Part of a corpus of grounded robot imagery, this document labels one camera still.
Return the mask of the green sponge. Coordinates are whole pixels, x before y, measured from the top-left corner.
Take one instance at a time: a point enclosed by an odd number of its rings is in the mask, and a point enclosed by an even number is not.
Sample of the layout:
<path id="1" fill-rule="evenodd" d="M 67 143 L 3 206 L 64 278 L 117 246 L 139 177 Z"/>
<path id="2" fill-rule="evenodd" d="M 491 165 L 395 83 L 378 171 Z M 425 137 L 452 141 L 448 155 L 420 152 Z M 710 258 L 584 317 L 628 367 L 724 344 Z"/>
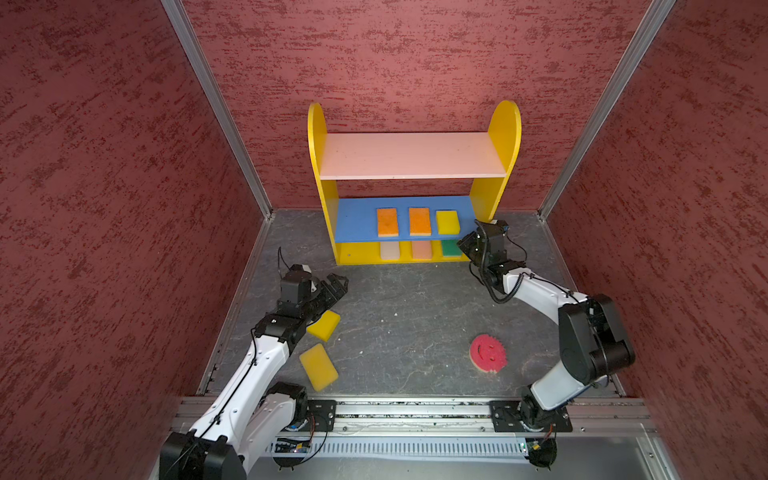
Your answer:
<path id="1" fill-rule="evenodd" d="M 444 258 L 461 258 L 463 256 L 463 252 L 455 240 L 442 240 L 441 249 Z"/>

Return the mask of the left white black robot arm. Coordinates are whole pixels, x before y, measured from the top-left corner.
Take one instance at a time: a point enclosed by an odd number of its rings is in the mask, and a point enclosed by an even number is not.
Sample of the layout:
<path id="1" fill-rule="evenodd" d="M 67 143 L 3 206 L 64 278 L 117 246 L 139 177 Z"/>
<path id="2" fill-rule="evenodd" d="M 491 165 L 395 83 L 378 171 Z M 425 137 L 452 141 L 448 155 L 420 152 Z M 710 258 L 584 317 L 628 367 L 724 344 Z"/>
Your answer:
<path id="1" fill-rule="evenodd" d="M 251 329 L 240 366 L 185 433 L 169 435 L 159 454 L 160 479 L 245 479 L 286 427 L 308 418 L 306 389 L 273 381 L 304 337 L 348 292 L 349 280 L 316 277 L 294 264 L 282 277 L 276 307 Z"/>

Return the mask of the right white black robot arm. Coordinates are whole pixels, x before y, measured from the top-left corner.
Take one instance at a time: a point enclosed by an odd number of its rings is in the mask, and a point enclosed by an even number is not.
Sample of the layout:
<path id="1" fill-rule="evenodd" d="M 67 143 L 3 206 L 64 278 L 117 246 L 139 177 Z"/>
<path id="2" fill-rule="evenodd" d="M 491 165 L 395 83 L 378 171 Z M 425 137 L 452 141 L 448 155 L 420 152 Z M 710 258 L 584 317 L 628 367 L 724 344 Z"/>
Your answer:
<path id="1" fill-rule="evenodd" d="M 635 349 L 610 297 L 569 290 L 534 273 L 525 262 L 509 259 L 506 222 L 475 224 L 458 247 L 491 299 L 497 304 L 522 301 L 558 327 L 558 363 L 527 387 L 513 415 L 523 429 L 543 431 L 566 413 L 569 401 L 634 364 Z"/>

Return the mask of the small yellow square sponge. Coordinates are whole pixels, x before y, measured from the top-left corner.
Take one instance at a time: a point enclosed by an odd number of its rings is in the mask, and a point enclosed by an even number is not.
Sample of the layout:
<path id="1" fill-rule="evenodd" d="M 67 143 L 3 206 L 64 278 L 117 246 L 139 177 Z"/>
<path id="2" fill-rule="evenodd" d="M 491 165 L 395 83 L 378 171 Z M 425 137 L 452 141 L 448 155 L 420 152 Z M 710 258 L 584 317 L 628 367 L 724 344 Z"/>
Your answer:
<path id="1" fill-rule="evenodd" d="M 440 210 L 436 212 L 438 234 L 441 236 L 459 235 L 461 231 L 458 212 L 455 210 Z"/>

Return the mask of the pink round smiley sponge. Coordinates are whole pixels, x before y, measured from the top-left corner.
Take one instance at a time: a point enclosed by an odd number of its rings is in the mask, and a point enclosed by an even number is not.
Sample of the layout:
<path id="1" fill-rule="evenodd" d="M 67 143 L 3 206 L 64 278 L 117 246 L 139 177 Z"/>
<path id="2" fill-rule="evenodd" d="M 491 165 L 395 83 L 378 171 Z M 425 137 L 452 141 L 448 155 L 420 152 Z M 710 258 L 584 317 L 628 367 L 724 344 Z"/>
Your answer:
<path id="1" fill-rule="evenodd" d="M 478 370 L 485 373 L 499 373 L 508 364 L 503 344 L 488 334 L 479 335 L 472 341 L 469 358 Z"/>

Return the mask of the large yellow sponge front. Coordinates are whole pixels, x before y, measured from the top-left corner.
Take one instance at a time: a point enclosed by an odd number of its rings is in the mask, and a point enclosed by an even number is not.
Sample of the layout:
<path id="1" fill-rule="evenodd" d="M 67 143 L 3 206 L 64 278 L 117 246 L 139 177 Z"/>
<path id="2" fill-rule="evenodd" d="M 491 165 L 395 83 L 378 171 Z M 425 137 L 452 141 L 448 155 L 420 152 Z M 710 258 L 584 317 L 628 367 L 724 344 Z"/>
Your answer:
<path id="1" fill-rule="evenodd" d="M 333 384 L 339 374 L 321 344 L 314 345 L 299 356 L 300 363 L 316 392 Z"/>

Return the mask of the orange sponge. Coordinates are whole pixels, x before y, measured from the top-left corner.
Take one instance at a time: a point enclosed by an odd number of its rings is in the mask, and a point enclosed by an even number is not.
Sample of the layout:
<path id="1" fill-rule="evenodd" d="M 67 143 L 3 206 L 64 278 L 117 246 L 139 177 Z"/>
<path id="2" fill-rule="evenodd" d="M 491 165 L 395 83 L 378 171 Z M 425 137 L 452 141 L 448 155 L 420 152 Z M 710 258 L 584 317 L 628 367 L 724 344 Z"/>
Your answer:
<path id="1" fill-rule="evenodd" d="M 377 236 L 391 238 L 399 236 L 398 212 L 396 208 L 377 210 Z"/>
<path id="2" fill-rule="evenodd" d="M 409 235 L 413 237 L 425 237 L 432 235 L 430 209 L 426 207 L 414 207 L 408 211 Z"/>

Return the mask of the cream white sponge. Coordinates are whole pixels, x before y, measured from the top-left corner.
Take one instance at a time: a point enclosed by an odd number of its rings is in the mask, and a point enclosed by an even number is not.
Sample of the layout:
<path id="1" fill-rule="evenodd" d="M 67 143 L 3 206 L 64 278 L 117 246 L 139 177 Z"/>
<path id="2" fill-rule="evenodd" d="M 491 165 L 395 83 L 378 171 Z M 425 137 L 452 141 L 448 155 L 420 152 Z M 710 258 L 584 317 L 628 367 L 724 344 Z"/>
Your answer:
<path id="1" fill-rule="evenodd" d="M 401 257 L 400 245 L 397 241 L 379 243 L 379 255 L 382 261 L 399 261 Z"/>

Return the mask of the salmon pink sponge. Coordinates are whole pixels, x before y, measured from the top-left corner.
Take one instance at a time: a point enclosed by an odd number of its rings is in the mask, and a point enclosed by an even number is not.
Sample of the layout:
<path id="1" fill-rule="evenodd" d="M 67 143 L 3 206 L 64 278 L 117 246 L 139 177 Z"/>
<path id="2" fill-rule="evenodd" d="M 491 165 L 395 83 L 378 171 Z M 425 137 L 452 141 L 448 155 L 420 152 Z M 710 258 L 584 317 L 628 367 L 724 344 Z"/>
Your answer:
<path id="1" fill-rule="evenodd" d="M 432 242 L 429 240 L 412 241 L 411 256 L 414 260 L 431 260 L 433 258 Z"/>

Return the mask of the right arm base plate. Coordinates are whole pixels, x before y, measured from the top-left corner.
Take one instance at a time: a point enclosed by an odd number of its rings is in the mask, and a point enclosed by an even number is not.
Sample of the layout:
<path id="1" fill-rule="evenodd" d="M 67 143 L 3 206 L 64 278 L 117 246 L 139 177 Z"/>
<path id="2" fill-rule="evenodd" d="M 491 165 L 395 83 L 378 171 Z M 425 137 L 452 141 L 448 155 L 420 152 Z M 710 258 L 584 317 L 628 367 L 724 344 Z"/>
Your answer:
<path id="1" fill-rule="evenodd" d="M 564 406 L 543 410 L 532 399 L 489 402 L 490 419 L 496 433 L 570 433 L 573 426 Z"/>

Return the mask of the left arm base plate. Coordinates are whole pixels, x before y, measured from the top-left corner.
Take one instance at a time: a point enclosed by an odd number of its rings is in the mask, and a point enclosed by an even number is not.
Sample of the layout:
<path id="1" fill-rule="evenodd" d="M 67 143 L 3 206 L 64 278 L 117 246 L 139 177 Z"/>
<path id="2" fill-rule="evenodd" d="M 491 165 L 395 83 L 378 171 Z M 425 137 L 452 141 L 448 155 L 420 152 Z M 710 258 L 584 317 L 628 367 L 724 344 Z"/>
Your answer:
<path id="1" fill-rule="evenodd" d="M 300 432 L 332 432 L 338 402 L 333 399 L 309 399 L 306 421 Z"/>

